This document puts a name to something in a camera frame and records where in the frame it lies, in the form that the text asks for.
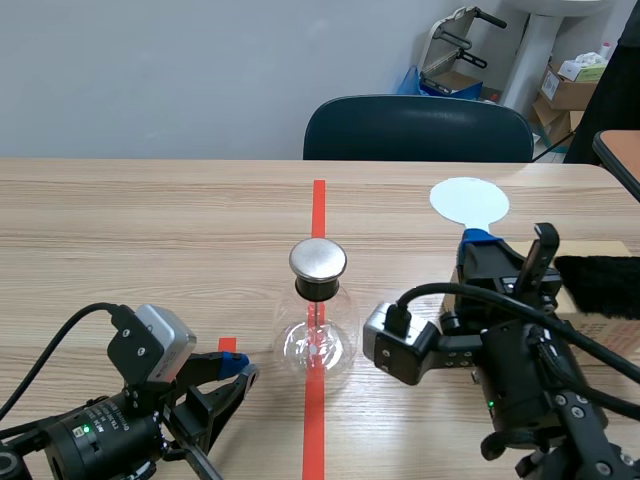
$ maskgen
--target metal lid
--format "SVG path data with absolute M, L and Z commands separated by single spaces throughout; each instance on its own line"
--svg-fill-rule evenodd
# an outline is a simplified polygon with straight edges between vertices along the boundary
M 309 238 L 298 243 L 289 255 L 291 270 L 310 283 L 336 280 L 347 268 L 347 254 L 336 242 Z

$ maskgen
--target chair backrest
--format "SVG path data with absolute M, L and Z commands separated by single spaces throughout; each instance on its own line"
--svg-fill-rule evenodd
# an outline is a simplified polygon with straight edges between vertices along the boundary
M 509 108 L 419 96 L 345 97 L 322 105 L 304 139 L 305 160 L 526 163 L 533 140 Z

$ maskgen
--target white paper circle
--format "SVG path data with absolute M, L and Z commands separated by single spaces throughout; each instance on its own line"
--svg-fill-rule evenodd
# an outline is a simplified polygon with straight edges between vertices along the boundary
M 489 231 L 509 211 L 509 199 L 493 183 L 479 178 L 450 178 L 431 189 L 431 205 L 444 218 L 466 228 Z

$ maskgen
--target red tape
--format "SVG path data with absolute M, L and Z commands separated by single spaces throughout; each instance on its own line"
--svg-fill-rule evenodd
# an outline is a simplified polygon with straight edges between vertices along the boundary
M 222 337 L 218 340 L 218 351 L 236 353 L 236 337 Z
M 313 208 L 311 215 L 311 236 L 324 238 L 326 234 L 326 182 L 313 182 Z M 309 305 L 307 322 L 309 328 L 324 325 L 324 304 Z M 311 344 L 318 345 L 321 338 L 312 330 Z M 307 368 L 304 389 L 304 444 L 302 447 L 302 480 L 324 480 L 324 366 L 312 355 Z

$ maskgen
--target wood grain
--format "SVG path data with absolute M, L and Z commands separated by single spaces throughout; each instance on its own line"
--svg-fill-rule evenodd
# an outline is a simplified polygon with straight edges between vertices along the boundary
M 509 241 L 530 240 L 533 223 L 545 221 L 563 239 L 621 240 L 640 254 L 640 206 L 591 166 L 0 160 L 0 398 L 80 307 L 155 303 L 189 324 L 197 351 L 235 336 L 262 369 L 211 453 L 220 471 L 230 480 L 299 479 L 304 389 L 272 362 L 271 321 L 292 282 L 289 250 L 310 232 L 313 180 L 327 180 L 327 236 L 349 255 L 343 285 L 363 323 L 377 303 L 450 278 L 462 231 L 430 207 L 429 190 L 452 176 L 504 189 L 511 212 L 493 232 Z M 436 315 L 440 301 L 416 309 Z M 4 426 L 115 393 L 112 336 L 105 315 L 81 323 Z M 640 401 L 640 390 L 611 370 L 587 374 Z M 327 478 L 515 478 L 522 453 L 491 463 L 480 456 L 492 429 L 468 372 L 430 372 L 410 388 L 359 354 L 341 388 L 327 390 Z M 610 438 L 640 456 L 640 427 L 614 415 L 611 423 Z M 34 478 L 50 478 L 43 455 L 29 465 Z M 186 464 L 162 464 L 156 478 L 195 475 Z

